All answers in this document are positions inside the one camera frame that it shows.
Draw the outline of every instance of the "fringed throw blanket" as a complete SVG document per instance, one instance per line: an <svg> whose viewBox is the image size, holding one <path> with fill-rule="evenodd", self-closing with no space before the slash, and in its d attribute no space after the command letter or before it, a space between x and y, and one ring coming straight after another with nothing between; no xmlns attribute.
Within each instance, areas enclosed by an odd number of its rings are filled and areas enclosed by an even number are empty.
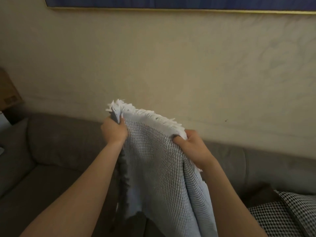
<svg viewBox="0 0 316 237"><path fill-rule="evenodd" d="M187 139L184 128L121 100L109 107L115 121L123 115L129 131L119 159L118 171L125 183L118 211L126 218L142 211L166 237L217 236L207 186L172 142L175 135Z"/></svg>

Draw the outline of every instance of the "sofa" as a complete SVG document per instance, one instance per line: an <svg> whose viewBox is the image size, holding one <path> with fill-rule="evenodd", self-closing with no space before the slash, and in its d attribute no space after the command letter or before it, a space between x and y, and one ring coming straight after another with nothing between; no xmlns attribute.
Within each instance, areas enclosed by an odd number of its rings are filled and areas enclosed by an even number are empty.
<svg viewBox="0 0 316 237"><path fill-rule="evenodd" d="M316 160L206 142L238 195L262 184L280 191L316 194ZM105 146L100 123L34 114L0 132L0 236L19 236L60 196ZM162 237L142 213L113 224L118 198L114 171L93 236Z"/></svg>

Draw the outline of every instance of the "framed artwork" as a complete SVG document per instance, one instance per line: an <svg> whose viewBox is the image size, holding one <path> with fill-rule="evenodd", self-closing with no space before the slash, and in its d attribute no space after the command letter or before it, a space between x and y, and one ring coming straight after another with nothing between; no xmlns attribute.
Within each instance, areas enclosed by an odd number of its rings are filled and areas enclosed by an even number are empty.
<svg viewBox="0 0 316 237"><path fill-rule="evenodd" d="M316 13L316 0L45 0L45 3L52 8Z"/></svg>

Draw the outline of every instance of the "beige wall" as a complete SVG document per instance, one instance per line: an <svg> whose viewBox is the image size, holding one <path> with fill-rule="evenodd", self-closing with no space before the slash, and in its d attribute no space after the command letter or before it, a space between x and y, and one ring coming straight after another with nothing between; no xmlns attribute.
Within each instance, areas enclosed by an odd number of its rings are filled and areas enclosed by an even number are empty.
<svg viewBox="0 0 316 237"><path fill-rule="evenodd" d="M102 120L121 98L206 139L316 158L315 23L0 0L0 65L32 111Z"/></svg>

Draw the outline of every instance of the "person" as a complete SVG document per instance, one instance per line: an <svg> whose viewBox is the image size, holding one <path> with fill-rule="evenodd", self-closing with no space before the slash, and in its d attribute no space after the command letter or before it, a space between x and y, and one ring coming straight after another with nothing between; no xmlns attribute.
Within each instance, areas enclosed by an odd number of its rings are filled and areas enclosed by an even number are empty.
<svg viewBox="0 0 316 237"><path fill-rule="evenodd" d="M91 236L103 206L115 163L128 136L124 119L117 124L109 117L101 126L107 145L68 190L40 213L20 235ZM173 142L200 168L208 186L218 236L267 236L234 191L216 158L193 130L188 139Z"/></svg>

